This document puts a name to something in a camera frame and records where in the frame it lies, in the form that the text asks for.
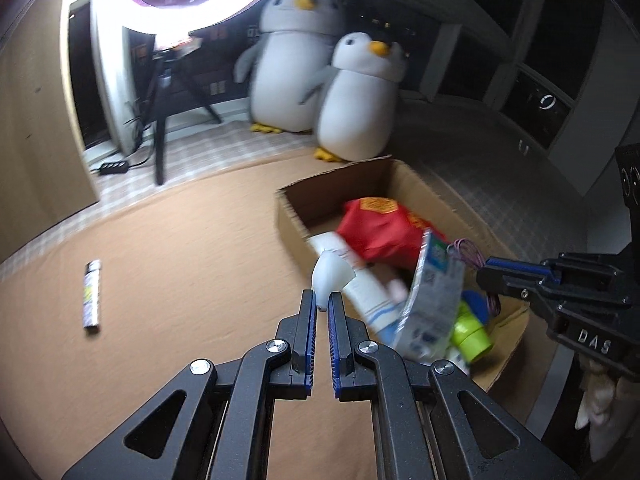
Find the red packaging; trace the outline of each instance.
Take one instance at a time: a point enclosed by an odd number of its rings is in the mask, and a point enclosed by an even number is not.
[[[367,197],[344,205],[337,233],[362,259],[415,270],[422,234],[430,223],[390,198]]]

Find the purple string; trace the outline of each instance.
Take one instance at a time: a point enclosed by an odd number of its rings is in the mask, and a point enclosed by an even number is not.
[[[459,238],[453,242],[453,247],[458,251],[460,259],[466,263],[468,267],[473,270],[479,270],[484,267],[485,259],[482,256],[480,249],[469,238]],[[486,295],[486,307],[491,316],[498,316],[500,314],[500,298],[497,294]]]

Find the cabinet door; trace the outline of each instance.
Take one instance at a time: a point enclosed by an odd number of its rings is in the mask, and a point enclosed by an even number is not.
[[[35,0],[0,51],[0,262],[98,200],[82,159],[69,0]]]

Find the blue object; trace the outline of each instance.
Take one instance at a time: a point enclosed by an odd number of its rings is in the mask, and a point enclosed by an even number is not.
[[[514,272],[523,272],[531,274],[533,277],[542,280],[551,280],[556,285],[560,285],[560,277],[547,266],[528,264],[525,262],[514,262],[513,260],[505,260],[503,258],[494,258],[493,256],[486,261],[488,266],[500,267],[505,270],[513,270]]]
[[[376,337],[380,340],[382,344],[385,344],[393,348],[397,329],[398,329],[398,322],[394,321],[392,324],[385,326],[380,332],[378,332],[376,334]]]
[[[331,375],[334,380],[335,398],[340,397],[340,354],[338,354],[338,336],[335,330],[334,304],[329,296],[329,308],[327,309],[329,318],[329,352],[331,354]]]
[[[309,327],[306,332],[306,353],[305,353],[305,388],[306,394],[311,395],[311,388],[314,385],[314,358],[316,356],[316,322],[318,322],[318,312],[316,309],[316,294],[313,295]]]
[[[474,290],[463,290],[462,299],[466,301],[471,312],[478,318],[480,323],[486,325],[489,321],[489,311],[486,307],[486,296]]]

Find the tripod leg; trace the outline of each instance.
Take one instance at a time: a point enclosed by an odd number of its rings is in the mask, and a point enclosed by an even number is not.
[[[142,139],[144,136],[144,131],[149,126],[149,119],[151,118],[151,113],[154,108],[154,103],[156,102],[156,92],[158,91],[158,79],[162,73],[162,68],[164,63],[162,60],[155,59],[154,60],[154,71],[151,76],[151,81],[149,82],[148,87],[146,88],[145,100],[142,101],[141,106],[141,117],[140,117],[140,129],[136,134],[136,150],[142,144]]]
[[[175,71],[175,75],[178,76],[180,82],[191,93],[191,95],[193,95],[196,101],[200,103],[200,106],[203,107],[207,112],[209,112],[209,115],[211,115],[216,124],[222,124],[222,119],[220,119],[220,116],[211,107],[211,105],[209,104],[209,100],[207,99],[207,95],[203,92],[202,88],[200,88],[194,81],[193,77],[180,69]]]
[[[156,146],[156,184],[164,184],[164,138],[166,134],[166,101],[171,88],[172,71],[167,68],[158,78],[158,90],[156,93],[156,131],[154,142]]]
[[[154,133],[154,142],[156,144],[156,184],[162,186],[164,184],[164,136],[166,129],[166,118],[158,117],[156,122],[156,131]]]

